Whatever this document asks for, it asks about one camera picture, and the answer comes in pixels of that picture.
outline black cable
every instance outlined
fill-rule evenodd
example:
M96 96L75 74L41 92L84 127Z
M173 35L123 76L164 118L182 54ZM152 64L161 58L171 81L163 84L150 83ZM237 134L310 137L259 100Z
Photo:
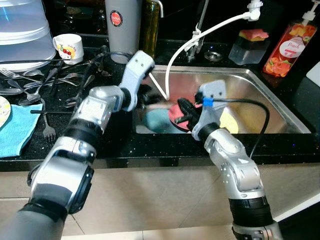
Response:
M32 168L30 170L30 172L28 173L28 176L26 177L26 184L28 185L28 187L31 186L32 183L32 174L34 173L35 170L37 170L40 167L41 163L39 163L38 165L36 165L34 168Z
M253 104L253 105L256 105L256 106L259 106L260 108L262 108L265 112L265 120L264 120L264 124L263 124L263 127L260 131L260 134L251 150L251 153L250 153L250 158L252 157L252 155L254 154L254 151L258 145L258 143L260 142L261 138L262 138L262 134L265 133L266 129L267 129L267 126L268 126L268 123L269 123L269 119L270 119L270 112L269 112L269 109L266 107L266 105L264 105L263 103L259 102L259 101L255 101L255 100L251 100L251 99L238 99L238 98L230 98L230 99L220 99L220 98L214 98L213 101L216 101L216 102L224 102L224 103L246 103L246 104Z

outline black countertop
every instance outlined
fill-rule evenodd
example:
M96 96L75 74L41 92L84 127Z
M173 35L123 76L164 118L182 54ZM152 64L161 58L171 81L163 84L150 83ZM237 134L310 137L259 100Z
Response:
M83 45L88 46L85 47L86 59L91 59L97 54L98 47L108 44L107 38L103 36L83 35L82 39ZM261 72L262 65L268 56L265 56L260 64L236 65L228 59L232 46L223 43L206 43L202 47L201 53L191 63L188 63L187 58L181 54L182 56L177 58L174 65L250 69L312 132L308 134L264 134L252 159L260 165L317 163L320 162L320 88L305 77L308 70L319 61L319 59L307 58L313 50L313 41L310 42L285 78L275 78ZM167 65L171 56L183 43L183 41L176 40L159 40L157 44L158 57L155 59L155 63ZM203 52L210 47L223 55L221 61L210 63L204 58ZM114 63L109 57L105 59L104 66L105 70L112 73L112 77L105 78L97 73L95 80L84 91L84 94L88 94L89 89L95 86L118 85L120 83L125 66ZM46 71L49 67L43 67L42 70ZM78 88L60 84L56 86L53 94L49 94L48 88L44 88L42 91L47 110L68 111L70 108L64 108L63 103L66 99L74 97L78 93ZM20 95L6 96L11 104L16 104L20 97ZM49 125L55 128L57 136L61 136L71 116L48 114L47 117ZM44 140L44 128L45 123L41 116L32 138L23 148L21 156L0 159L0 172L28 171L40 163L53 146ZM244 144L247 152L250 152L258 134L235 134L235 136ZM133 132L130 112L118 112L111 116L97 151L95 168L212 165L203 144L194 141L189 134L138 134Z

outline kitchen sink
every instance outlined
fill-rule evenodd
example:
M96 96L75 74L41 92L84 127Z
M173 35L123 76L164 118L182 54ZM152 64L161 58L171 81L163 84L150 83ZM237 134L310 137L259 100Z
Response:
M165 89L166 67L156 65L152 71L162 89ZM144 121L148 113L161 110L161 117L153 121L163 121L166 111L177 104L179 98L186 98L194 103L194 95L200 85L216 80L223 80L226 85L227 99L251 99L263 103L270 111L270 119L265 133L310 133L308 128L261 82L250 70L224 67L189 67L172 66L169 76L170 100L143 105L133 113L133 130L139 134L183 133L180 131L162 132L150 129ZM153 94L160 94L150 77L142 84L149 85ZM249 103L228 103L224 109L237 125L239 134L258 134L265 121L265 112L259 106Z

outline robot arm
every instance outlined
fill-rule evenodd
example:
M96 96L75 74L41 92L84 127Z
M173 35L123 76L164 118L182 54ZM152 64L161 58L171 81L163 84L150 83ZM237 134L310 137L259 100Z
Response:
M281 240L282 235L272 218L264 186L256 163L248 157L244 145L226 129L220 128L226 87L222 80L206 83L199 89L203 96L202 113L192 130L196 140L218 167L228 194L233 216L232 231L238 240Z
M35 173L29 202L1 231L0 240L61 239L67 215L85 204L96 147L111 114L135 108L139 85L154 65L150 56L138 51L126 65L119 86L90 90Z

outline white mug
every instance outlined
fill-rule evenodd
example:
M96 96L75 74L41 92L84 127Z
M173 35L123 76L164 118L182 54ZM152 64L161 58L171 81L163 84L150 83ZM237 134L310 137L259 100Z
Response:
M64 62L69 65L74 65L84 59L84 47L82 39L77 34L61 34L52 39L54 48L58 51Z

